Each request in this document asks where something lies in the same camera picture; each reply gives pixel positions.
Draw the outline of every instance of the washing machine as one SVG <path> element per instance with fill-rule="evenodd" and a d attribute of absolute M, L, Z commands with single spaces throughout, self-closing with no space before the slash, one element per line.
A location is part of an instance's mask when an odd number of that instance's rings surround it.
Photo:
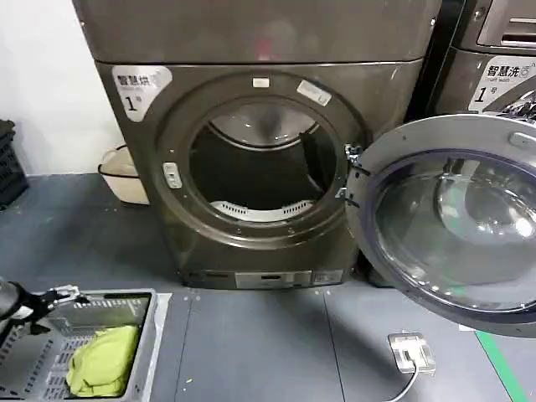
<path fill-rule="evenodd" d="M 188 284 L 337 283 L 359 248 L 429 310 L 536 337 L 533 121 L 401 124 L 438 2 L 75 6 Z"/>
<path fill-rule="evenodd" d="M 410 117 L 524 113 L 535 76 L 536 2 L 445 0 Z"/>

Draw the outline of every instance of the white wall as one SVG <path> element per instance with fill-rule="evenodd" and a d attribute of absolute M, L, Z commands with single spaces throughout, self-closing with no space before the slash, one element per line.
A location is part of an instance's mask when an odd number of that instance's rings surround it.
<path fill-rule="evenodd" d="M 123 143 L 70 0 L 0 0 L 0 119 L 27 174 L 95 172 Z"/>

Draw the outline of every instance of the number 1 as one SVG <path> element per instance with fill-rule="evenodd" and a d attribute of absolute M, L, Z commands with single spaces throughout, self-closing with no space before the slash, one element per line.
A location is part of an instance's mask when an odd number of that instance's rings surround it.
<path fill-rule="evenodd" d="M 128 102 L 128 105 L 130 106 L 130 108 L 128 109 L 128 111 L 137 111 L 137 109 L 134 107 L 134 105 L 132 104 L 132 99 L 130 96 L 125 96 L 125 99 L 126 101 Z"/>
<path fill-rule="evenodd" d="M 478 99 L 475 100 L 475 102 L 483 102 L 484 101 L 483 97 L 484 97 L 484 94 L 486 93 L 486 89 L 487 88 L 485 86 L 480 89 L 480 96 L 478 96 Z"/>

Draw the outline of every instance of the black crate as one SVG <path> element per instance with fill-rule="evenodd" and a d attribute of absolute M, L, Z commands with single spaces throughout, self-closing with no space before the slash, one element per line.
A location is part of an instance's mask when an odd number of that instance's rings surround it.
<path fill-rule="evenodd" d="M 11 145 L 14 127 L 12 121 L 0 120 L 0 210 L 28 188 L 28 180 Z"/>

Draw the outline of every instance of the electrical socket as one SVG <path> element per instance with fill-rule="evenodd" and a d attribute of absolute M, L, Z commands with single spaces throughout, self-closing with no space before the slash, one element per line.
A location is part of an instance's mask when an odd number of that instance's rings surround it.
<path fill-rule="evenodd" d="M 391 333 L 388 336 L 388 340 L 393 351 L 396 367 L 401 373 L 413 373 L 415 371 L 414 361 L 422 373 L 434 373 L 436 371 L 436 361 L 422 333 Z"/>

